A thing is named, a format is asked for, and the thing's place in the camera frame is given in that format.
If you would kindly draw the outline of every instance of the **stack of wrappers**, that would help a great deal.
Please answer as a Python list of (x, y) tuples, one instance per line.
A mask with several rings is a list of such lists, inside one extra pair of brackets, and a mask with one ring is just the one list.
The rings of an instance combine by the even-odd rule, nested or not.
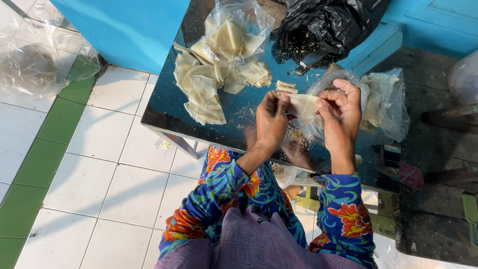
[[(247, 13), (230, 12), (224, 4), (224, 1), (216, 2), (204, 23), (206, 34), (191, 48), (174, 42), (175, 50), (183, 52), (176, 58), (176, 84), (189, 99), (184, 104), (186, 110), (202, 125), (226, 123), (217, 96), (219, 87), (237, 94), (247, 85), (269, 86), (272, 80), (267, 63), (258, 61), (270, 31), (261, 31), (258, 35), (248, 33)], [(261, 9), (255, 0), (245, 1), (243, 5)]]

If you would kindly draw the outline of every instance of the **purple knit garment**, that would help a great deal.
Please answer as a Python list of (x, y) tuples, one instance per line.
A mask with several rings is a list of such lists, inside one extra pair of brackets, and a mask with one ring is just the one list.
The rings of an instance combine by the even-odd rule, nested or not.
[(229, 208), (218, 243), (213, 245), (207, 238), (188, 241), (160, 259), (154, 269), (364, 269), (339, 255), (307, 251), (297, 244), (278, 213), (270, 221), (261, 218), (265, 216), (251, 206), (244, 215), (238, 208)]

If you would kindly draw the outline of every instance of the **green tile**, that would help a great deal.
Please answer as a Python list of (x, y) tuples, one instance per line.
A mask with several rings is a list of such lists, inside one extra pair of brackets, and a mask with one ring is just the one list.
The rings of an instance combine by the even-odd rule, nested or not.
[(58, 96), (73, 102), (86, 104), (94, 83), (94, 76), (80, 81), (73, 80), (68, 86), (63, 88)]
[(95, 74), (101, 70), (99, 63), (91, 62), (87, 57), (79, 55), (70, 71), (70, 77), (83, 80), (73, 80), (58, 95), (73, 102), (86, 104), (95, 83)]
[(15, 268), (26, 240), (26, 238), (0, 238), (1, 269)]
[(49, 188), (68, 145), (35, 139), (13, 183)]
[(0, 205), (0, 237), (26, 238), (48, 189), (12, 184)]
[(38, 133), (39, 138), (69, 144), (85, 105), (57, 98)]

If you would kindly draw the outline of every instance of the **reflective table surface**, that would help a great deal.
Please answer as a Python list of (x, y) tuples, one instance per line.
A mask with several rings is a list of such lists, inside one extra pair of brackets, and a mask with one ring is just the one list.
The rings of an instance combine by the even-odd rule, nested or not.
[[(182, 25), (178, 30), (175, 41), (182, 46), (190, 47), (204, 32), (204, 20), (214, 7), (213, 0), (192, 0)], [(188, 102), (186, 95), (176, 86), (173, 75), (176, 56), (180, 53), (171, 46), (168, 57), (159, 75), (154, 91), (149, 100), (141, 123), (156, 132), (164, 132), (190, 138), (210, 145), (220, 146), (229, 150), (245, 153), (248, 141), (254, 141), (255, 112), (264, 95), (275, 89), (277, 80), (295, 83), (299, 93), (315, 83), (325, 72), (325, 69), (312, 69), (303, 76), (293, 71), (297, 68), (292, 60), (284, 64), (277, 64), (271, 53), (274, 44), (269, 41), (268, 49), (263, 56), (272, 71), (270, 87), (257, 88), (246, 86), (237, 95), (217, 90), (222, 110), (227, 123), (224, 125), (197, 123), (184, 108)], [(390, 56), (386, 64), (377, 65), (374, 72), (388, 71), (399, 63)], [(325, 172), (330, 168), (330, 154), (319, 139), (309, 139), (301, 135), (294, 121), (289, 122), (286, 138), (279, 149), (272, 155), (270, 161), (294, 166), (308, 171)], [(390, 179), (383, 182), (379, 173), (380, 149), (374, 145), (357, 145), (356, 153), (361, 155), (363, 163), (359, 166), (362, 184), (372, 189), (378, 187), (383, 190), (396, 191), (399, 189)]]

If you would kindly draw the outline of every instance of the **plastic bag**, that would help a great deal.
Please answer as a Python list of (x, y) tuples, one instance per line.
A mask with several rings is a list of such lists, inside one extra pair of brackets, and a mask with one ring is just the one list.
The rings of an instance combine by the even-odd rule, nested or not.
[[(365, 83), (363, 83), (359, 79), (359, 77), (352, 70), (342, 69), (325, 74), (316, 83), (312, 84), (312, 86), (307, 90), (307, 94), (318, 95), (319, 93), (325, 91), (327, 88), (334, 87), (333, 82), (337, 78), (348, 80), (352, 84), (360, 88), (360, 104), (362, 107), (363, 114), (367, 104), (367, 97), (369, 96), (370, 89)], [(317, 116), (315, 121), (309, 124), (303, 124), (299, 121), (296, 121), (295, 124), (302, 129), (306, 137), (315, 136), (319, 139), (325, 140), (324, 119), (321, 115)]]
[(478, 103), (478, 50), (453, 65), (448, 75), (448, 87), (459, 105)]
[(58, 28), (64, 18), (53, 6), (35, 4), (29, 14), (44, 23), (22, 19), (0, 29), (7, 36), (0, 46), (0, 91), (45, 99), (99, 72), (96, 50), (82, 35)]
[(400, 143), (408, 133), (410, 118), (405, 107), (405, 83), (402, 69), (386, 73), (370, 73), (361, 78), (370, 94), (362, 115), (362, 126), (370, 122), (383, 134)]
[(256, 0), (216, 0), (204, 25), (193, 53), (212, 65), (238, 66), (264, 54), (274, 18)]
[(345, 58), (375, 30), (390, 0), (285, 0), (287, 13), (277, 30), (274, 58), (297, 64), (317, 51), (315, 67)]
[(285, 189), (289, 185), (321, 187), (319, 183), (307, 176), (306, 171), (291, 166), (284, 166), (283, 169), (279, 170), (275, 179), (281, 189)]

